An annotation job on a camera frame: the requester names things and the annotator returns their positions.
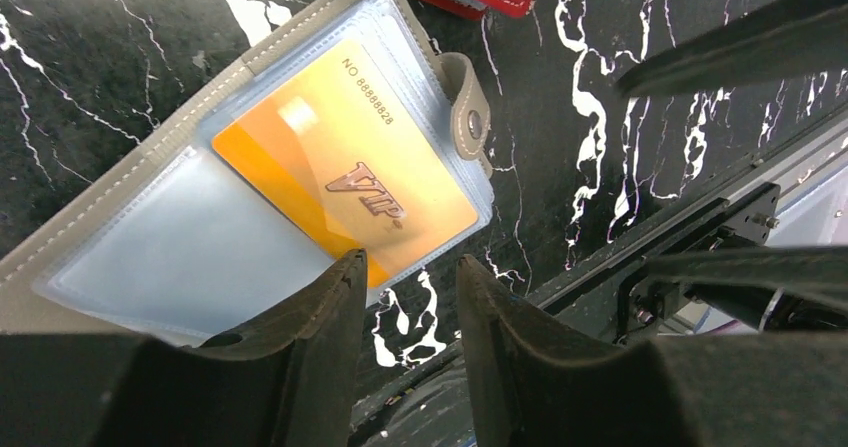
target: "gold card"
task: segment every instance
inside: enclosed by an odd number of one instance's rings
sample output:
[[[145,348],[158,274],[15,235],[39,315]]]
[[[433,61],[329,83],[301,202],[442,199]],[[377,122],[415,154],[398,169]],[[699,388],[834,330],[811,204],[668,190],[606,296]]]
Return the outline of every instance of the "gold card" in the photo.
[[[358,42],[341,41],[212,146],[335,258],[368,252],[368,285],[459,235],[477,212]]]

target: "black marble surface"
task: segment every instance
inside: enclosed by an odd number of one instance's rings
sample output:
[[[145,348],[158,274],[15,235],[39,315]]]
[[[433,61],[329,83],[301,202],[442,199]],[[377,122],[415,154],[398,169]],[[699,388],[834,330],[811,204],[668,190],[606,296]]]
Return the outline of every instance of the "black marble surface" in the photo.
[[[0,255],[310,1],[0,0]],[[536,0],[522,19],[482,22],[413,1],[434,46],[471,57],[489,97],[496,216],[370,310],[360,395],[458,337],[460,254],[524,294],[843,102],[846,71],[615,95],[614,80],[646,55],[768,1]]]

